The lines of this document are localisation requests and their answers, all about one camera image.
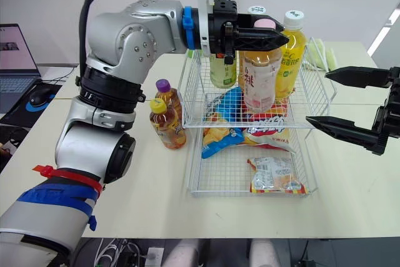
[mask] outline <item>yellow bottle cap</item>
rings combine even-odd
[[[154,98],[150,101],[150,108],[153,113],[160,114],[167,110],[167,105],[161,98]]]

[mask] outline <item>snack bag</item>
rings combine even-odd
[[[235,122],[239,117],[241,105],[240,87],[229,90],[216,97],[208,104],[206,121]],[[223,148],[240,144],[244,141],[240,128],[205,128],[203,131],[202,152],[203,159],[209,158]]]
[[[307,194],[289,158],[251,158],[247,161],[255,170],[250,192]]]
[[[288,116],[288,99],[276,101],[271,109],[265,113],[253,113],[242,104],[242,118],[246,121],[259,121],[260,127],[244,128],[243,136],[246,145],[256,145],[268,149],[283,149],[294,153],[290,147],[290,130],[288,128],[269,127],[269,124],[284,126]]]

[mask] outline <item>plastic bag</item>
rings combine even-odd
[[[208,105],[206,121],[236,122],[241,108],[241,90],[239,87],[216,97]],[[240,144],[244,141],[240,128],[205,128],[201,157],[209,158],[213,154],[230,145]]]
[[[256,145],[268,149],[283,149],[294,153],[290,147],[290,130],[283,128],[288,116],[288,100],[276,102],[265,113],[253,113],[242,104],[242,116],[246,121],[259,121],[260,127],[244,128],[243,136],[246,145]],[[278,124],[279,127],[268,127]]]
[[[255,170],[250,192],[307,194],[306,188],[298,180],[291,159],[269,157],[250,158],[247,161]]]

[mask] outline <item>wire shelf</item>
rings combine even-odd
[[[306,196],[317,189],[314,169],[308,153],[307,144],[299,143],[298,131],[302,131],[301,139],[306,139],[310,130],[290,129],[291,147],[294,153],[282,150],[264,149],[257,146],[228,147],[207,159],[201,158],[203,145],[202,129],[197,129],[196,142],[193,143],[188,188],[193,196]],[[254,171],[247,163],[248,158],[279,157],[291,159],[298,180],[306,188],[306,194],[262,193],[250,192],[250,184]]]
[[[185,128],[210,128],[210,127],[236,127],[246,128],[253,126],[266,126],[274,128],[313,128],[306,121],[306,116],[327,116],[329,115],[329,105],[334,95],[329,98],[323,86],[321,72],[316,71],[316,64],[310,55],[309,48],[306,47],[299,74],[296,79],[294,91],[286,99],[276,99],[275,105],[271,108],[270,114],[284,116],[277,120],[269,119],[268,122],[255,121],[251,114],[246,114],[245,110],[240,109],[234,112],[235,118],[229,122],[210,121],[210,111],[215,111],[218,102],[215,101],[230,89],[238,86],[236,84],[229,89],[220,89],[213,85],[210,80],[210,62],[199,51],[194,51],[192,58],[185,60],[185,66],[181,75],[178,90],[182,93],[182,123]],[[240,100],[243,103],[243,94],[237,94],[232,101]]]

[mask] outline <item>blue snack bag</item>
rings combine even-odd
[[[240,87],[215,98],[207,108],[206,119],[218,122],[239,121],[241,109]],[[240,144],[244,136],[240,128],[204,128],[201,157],[209,158],[223,148]]]

